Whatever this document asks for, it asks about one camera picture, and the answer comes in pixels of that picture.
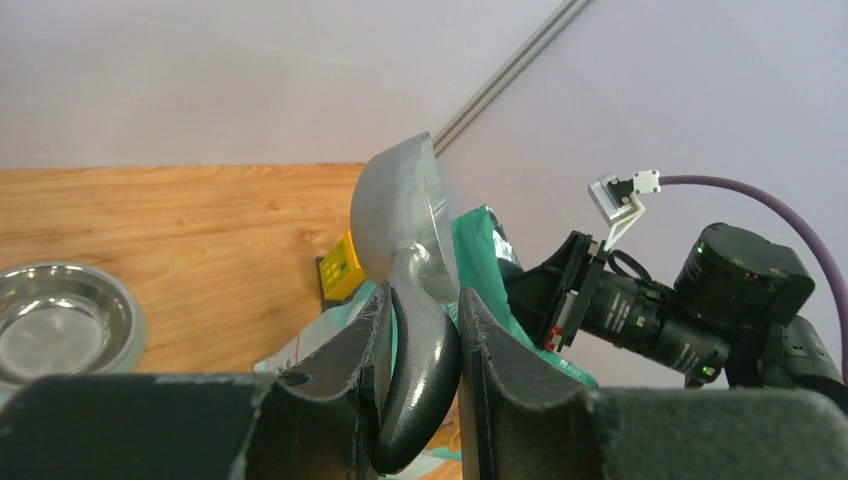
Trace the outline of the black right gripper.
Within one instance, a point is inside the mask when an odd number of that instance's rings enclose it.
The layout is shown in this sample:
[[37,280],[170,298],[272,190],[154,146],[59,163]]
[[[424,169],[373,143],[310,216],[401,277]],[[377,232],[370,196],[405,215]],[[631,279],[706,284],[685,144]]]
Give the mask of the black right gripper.
[[604,246],[572,231],[550,258],[505,283],[510,311],[534,345],[572,345],[606,266]]

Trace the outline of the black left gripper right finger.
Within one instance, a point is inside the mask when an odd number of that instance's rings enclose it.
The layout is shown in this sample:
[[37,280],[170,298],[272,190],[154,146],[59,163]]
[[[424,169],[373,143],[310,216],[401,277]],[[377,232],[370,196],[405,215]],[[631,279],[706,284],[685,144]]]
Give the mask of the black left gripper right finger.
[[521,344],[470,288],[457,326],[467,479],[847,475],[847,419],[820,394],[593,388]]

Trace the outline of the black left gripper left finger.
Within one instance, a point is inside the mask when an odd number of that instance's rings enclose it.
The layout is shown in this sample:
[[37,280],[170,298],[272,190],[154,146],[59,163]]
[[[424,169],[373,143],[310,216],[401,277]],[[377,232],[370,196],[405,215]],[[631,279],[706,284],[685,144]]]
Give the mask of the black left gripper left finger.
[[1,412],[5,479],[374,479],[392,300],[279,374],[48,376]]

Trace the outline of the green pet food bag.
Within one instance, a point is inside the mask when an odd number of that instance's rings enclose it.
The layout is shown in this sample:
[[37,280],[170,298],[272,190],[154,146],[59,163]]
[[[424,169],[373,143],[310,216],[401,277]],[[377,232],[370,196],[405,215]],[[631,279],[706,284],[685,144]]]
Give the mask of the green pet food bag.
[[[436,404],[395,448],[403,466],[423,457],[440,420],[457,415],[471,479],[599,479],[586,410],[592,386],[565,361],[531,348],[509,309],[494,227],[478,208],[453,221],[462,295],[438,310],[449,330],[448,371]],[[389,387],[400,376],[398,290],[366,283],[360,298],[325,312],[272,361],[253,401],[245,445],[231,474],[244,479],[374,479],[371,457]]]

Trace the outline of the grey metal food scoop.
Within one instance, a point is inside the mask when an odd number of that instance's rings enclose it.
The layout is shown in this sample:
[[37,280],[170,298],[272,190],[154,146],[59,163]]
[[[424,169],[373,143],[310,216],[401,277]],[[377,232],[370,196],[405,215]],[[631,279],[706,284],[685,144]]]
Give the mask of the grey metal food scoop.
[[459,297],[446,197],[429,132],[375,155],[352,196],[350,229],[367,278],[387,284],[397,324],[394,372],[372,450],[380,474],[404,470],[453,403],[461,373]]

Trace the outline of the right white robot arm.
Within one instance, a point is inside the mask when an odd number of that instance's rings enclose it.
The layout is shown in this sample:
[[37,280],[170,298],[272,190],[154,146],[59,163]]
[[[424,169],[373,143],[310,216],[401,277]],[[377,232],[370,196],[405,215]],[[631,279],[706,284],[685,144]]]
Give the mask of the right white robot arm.
[[505,288],[539,348],[560,350],[585,331],[681,373],[689,388],[725,376],[733,387],[802,389],[847,405],[842,376],[800,315],[813,279],[791,248],[751,231],[707,226],[672,285],[573,232]]

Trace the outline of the teal double pet bowl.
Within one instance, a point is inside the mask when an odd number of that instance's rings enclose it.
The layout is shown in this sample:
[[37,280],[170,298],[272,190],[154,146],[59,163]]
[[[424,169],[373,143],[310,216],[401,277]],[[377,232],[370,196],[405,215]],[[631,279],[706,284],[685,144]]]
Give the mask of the teal double pet bowl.
[[138,368],[147,322],[113,275],[70,262],[1,272],[1,399],[56,374],[127,373]]

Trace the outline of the dark grey building baseplate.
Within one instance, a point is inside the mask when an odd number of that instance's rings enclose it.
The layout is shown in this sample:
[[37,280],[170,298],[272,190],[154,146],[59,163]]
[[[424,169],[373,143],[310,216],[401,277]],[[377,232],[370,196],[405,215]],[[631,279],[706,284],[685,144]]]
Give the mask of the dark grey building baseplate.
[[327,262],[326,257],[319,256],[315,258],[315,264],[323,311],[349,302],[363,282],[348,261]]

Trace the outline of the yellow building block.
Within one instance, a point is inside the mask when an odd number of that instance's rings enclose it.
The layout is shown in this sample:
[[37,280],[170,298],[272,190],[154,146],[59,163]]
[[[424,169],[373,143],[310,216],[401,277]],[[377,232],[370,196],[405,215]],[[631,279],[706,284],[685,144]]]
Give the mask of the yellow building block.
[[344,301],[365,281],[350,230],[319,261],[318,269],[323,298],[328,301]]

